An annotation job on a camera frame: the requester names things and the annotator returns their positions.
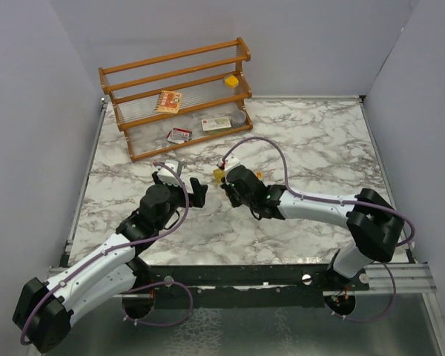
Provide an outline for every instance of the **black metal bar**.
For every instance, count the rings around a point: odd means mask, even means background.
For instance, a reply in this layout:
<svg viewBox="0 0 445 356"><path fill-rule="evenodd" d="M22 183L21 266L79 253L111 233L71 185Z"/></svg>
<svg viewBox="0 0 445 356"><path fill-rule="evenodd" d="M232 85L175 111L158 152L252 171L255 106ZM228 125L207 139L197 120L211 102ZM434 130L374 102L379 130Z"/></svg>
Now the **black metal bar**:
<svg viewBox="0 0 445 356"><path fill-rule="evenodd" d="M189 287L195 308L261 308L275 306L323 307L323 291L340 287L327 278L326 264L251 266L151 266L154 281L166 277ZM359 281L350 290L368 290ZM309 275L309 283L302 281ZM188 296L178 286L154 290L155 309L185 309Z"/></svg>

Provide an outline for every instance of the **red and white box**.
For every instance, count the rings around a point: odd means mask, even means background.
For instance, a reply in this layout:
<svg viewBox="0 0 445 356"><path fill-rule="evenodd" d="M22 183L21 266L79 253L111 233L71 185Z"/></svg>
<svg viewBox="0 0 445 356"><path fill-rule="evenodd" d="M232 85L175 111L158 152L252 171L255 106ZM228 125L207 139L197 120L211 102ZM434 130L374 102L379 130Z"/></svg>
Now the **red and white box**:
<svg viewBox="0 0 445 356"><path fill-rule="evenodd" d="M173 128L168 135L166 140L171 143L184 143L191 139L191 131L185 130L184 128Z"/></svg>

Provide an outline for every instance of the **yellow block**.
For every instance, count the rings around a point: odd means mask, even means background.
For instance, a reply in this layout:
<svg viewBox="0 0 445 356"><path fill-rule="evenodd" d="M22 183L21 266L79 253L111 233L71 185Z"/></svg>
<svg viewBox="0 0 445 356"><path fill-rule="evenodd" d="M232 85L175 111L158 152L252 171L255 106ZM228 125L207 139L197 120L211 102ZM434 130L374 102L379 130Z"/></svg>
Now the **yellow block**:
<svg viewBox="0 0 445 356"><path fill-rule="evenodd" d="M239 80L235 76L227 76L224 78L224 83L230 88L235 88L239 85Z"/></svg>
<svg viewBox="0 0 445 356"><path fill-rule="evenodd" d="M221 184L221 179L224 178L224 171L221 171L219 168L213 171L214 179L216 180L216 184Z"/></svg>

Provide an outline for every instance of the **small box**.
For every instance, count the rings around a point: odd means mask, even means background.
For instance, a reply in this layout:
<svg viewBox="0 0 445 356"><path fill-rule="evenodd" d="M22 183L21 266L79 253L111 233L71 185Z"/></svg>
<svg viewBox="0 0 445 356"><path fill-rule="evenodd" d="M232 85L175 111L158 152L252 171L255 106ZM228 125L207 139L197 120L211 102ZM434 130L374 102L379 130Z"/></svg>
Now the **small box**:
<svg viewBox="0 0 445 356"><path fill-rule="evenodd" d="M213 175L214 175L214 180L216 181L216 184L219 185L219 184L223 183L221 181L221 179L224 178L224 171L221 171L219 168L216 168L213 171Z"/></svg>
<svg viewBox="0 0 445 356"><path fill-rule="evenodd" d="M216 134L221 131L227 131L231 129L231 120L229 116L218 117L215 119L201 120L202 131L206 135Z"/></svg>
<svg viewBox="0 0 445 356"><path fill-rule="evenodd" d="M166 140L172 143L184 143L190 139L191 131L184 128L173 128L166 136Z"/></svg>

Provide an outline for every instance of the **wooden rack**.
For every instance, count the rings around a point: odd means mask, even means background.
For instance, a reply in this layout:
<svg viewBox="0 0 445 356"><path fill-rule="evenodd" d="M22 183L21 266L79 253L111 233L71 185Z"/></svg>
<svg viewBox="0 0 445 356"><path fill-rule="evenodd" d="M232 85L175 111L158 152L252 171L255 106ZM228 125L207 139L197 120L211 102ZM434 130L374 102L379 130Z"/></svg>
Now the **wooden rack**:
<svg viewBox="0 0 445 356"><path fill-rule="evenodd" d="M145 78L130 80L126 82L120 82L112 85L109 84L108 81L108 75L112 73L118 73L124 70L132 70L138 67L154 65L157 63L172 61L175 59L181 59L187 56L197 56L202 53L217 51L227 47L236 47L236 56L218 59L216 61L206 62L193 67L172 70L169 72L147 76ZM127 63L126 65L117 65L116 67L109 68L99 68L102 90L111 98L112 106L115 112L116 123L119 130L122 131L125 135L125 138L127 140L128 153L130 154L132 162L135 162L138 159L144 159L189 145L195 145L197 143L208 141L210 139L216 139L221 136L227 136L240 131L251 130L252 121L247 114L247 111L245 110L244 99L251 98L252 92L249 84L245 80L243 73L243 61L247 62L250 59L251 54L249 52L249 49L245 45L243 39L238 37L234 41L194 48L192 50L184 50L183 52L168 54L166 56L158 56L138 62ZM128 96L118 97L116 95L116 91L118 90L126 90L128 88L136 87L139 85L146 85L148 83L160 81L163 79L174 77L177 78L178 76L184 76L187 74L200 72L202 70L210 70L212 68L230 65L233 63L235 64L235 69L233 71L226 71L225 73L207 76L180 84L169 85L156 90L135 93ZM239 79L239 85L234 89L226 87L223 83L223 79L231 74ZM156 106L158 96L162 90L178 90L183 92L182 104L178 113L155 113L154 108ZM132 144L131 135L129 134L129 130L131 128L158 122L160 120L170 119L178 115L193 113L194 111L228 104L231 102L235 102L240 110L245 111L247 119L244 126L239 128L232 128L231 130L214 135L196 138L179 145L170 145L168 147L145 152L143 154L134 154L134 147Z"/></svg>

